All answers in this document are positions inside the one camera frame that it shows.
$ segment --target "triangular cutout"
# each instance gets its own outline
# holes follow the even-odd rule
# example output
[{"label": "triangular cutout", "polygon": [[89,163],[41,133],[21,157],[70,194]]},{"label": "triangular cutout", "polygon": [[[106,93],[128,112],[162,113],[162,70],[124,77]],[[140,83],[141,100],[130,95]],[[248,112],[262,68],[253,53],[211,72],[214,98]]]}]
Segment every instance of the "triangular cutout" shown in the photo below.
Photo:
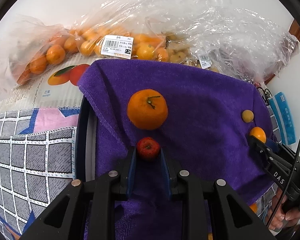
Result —
[{"label": "triangular cutout", "polygon": [[227,200],[233,218],[234,226],[236,228],[242,228],[244,226],[252,224],[252,219],[247,215],[247,213],[231,195],[227,196]]},{"label": "triangular cutout", "polygon": [[70,198],[68,196],[65,196],[46,217],[44,223],[55,228],[60,228],[63,222],[63,218],[66,214],[69,201]]}]

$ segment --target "purple towel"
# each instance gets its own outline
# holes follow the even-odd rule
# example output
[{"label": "purple towel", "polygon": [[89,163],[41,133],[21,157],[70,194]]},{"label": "purple towel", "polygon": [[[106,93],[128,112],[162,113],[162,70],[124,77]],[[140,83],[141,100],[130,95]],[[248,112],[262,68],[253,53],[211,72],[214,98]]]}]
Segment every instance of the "purple towel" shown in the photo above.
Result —
[{"label": "purple towel", "polygon": [[[268,110],[256,88],[212,71],[141,60],[95,61],[79,88],[99,118],[96,175],[113,169],[127,148],[151,136],[170,149],[184,169],[201,179],[225,179],[247,202],[255,202],[271,180],[251,158],[247,143],[254,126],[273,136]],[[154,89],[169,114],[157,130],[139,130],[126,113],[131,95]],[[242,111],[254,112],[246,124]],[[181,203],[167,200],[159,161],[138,162],[132,197],[117,203],[116,240],[181,238]]]}]

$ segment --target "silver bolt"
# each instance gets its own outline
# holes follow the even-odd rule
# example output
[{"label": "silver bolt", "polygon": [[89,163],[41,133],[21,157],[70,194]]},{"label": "silver bolt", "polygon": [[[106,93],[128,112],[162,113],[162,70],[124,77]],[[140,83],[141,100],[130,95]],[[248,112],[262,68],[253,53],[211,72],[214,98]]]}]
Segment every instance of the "silver bolt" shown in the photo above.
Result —
[{"label": "silver bolt", "polygon": [[219,186],[225,186],[225,185],[226,185],[226,181],[225,181],[224,179],[218,179],[218,180],[217,180],[217,184],[218,184]]},{"label": "silver bolt", "polygon": [[74,179],[73,181],[71,181],[71,185],[76,187],[79,186],[81,184],[81,180],[79,179]]},{"label": "silver bolt", "polygon": [[109,171],[108,175],[110,177],[116,177],[116,176],[118,176],[118,172],[117,171]]},{"label": "silver bolt", "polygon": [[187,177],[187,176],[189,176],[189,171],[186,171],[186,170],[182,170],[182,171],[180,171],[179,173],[180,173],[180,175],[181,175],[182,177]]}]

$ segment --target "human hand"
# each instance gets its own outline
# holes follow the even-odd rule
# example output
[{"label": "human hand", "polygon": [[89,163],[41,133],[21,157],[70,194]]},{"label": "human hand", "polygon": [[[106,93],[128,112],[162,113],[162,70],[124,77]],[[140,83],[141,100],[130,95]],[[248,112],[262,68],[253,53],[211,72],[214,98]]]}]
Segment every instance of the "human hand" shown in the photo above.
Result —
[{"label": "human hand", "polygon": [[[266,216],[266,223],[268,222],[268,220],[272,214],[272,211],[274,210],[276,204],[278,203],[281,194],[282,194],[282,190],[280,188],[278,188],[276,194],[272,198],[272,208],[268,210],[268,214]],[[296,223],[298,223],[298,221],[300,219],[300,211],[298,210],[298,208],[293,208],[293,209],[289,210],[286,214],[284,214],[284,212],[282,210],[282,204],[286,201],[287,201],[287,196],[284,196],[282,203],[280,204],[273,220],[271,221],[271,224],[269,226],[270,230],[275,230],[276,228],[281,228],[283,226],[282,221],[284,219],[289,221],[287,223],[286,227],[292,227]]]}]

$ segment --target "printed green leaf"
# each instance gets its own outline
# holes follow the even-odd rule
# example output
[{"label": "printed green leaf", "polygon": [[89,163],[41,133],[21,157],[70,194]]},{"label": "printed green leaf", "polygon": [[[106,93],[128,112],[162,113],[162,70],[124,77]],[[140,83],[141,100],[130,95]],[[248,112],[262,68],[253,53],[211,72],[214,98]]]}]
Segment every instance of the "printed green leaf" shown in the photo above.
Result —
[{"label": "printed green leaf", "polygon": [[73,68],[76,67],[76,66],[77,66],[77,65],[75,65],[75,66],[69,66],[69,67],[60,69],[59,71],[57,71],[57,72],[54,74],[54,76],[55,76],[55,77],[61,76],[62,74],[66,73],[67,71],[73,69]]}]

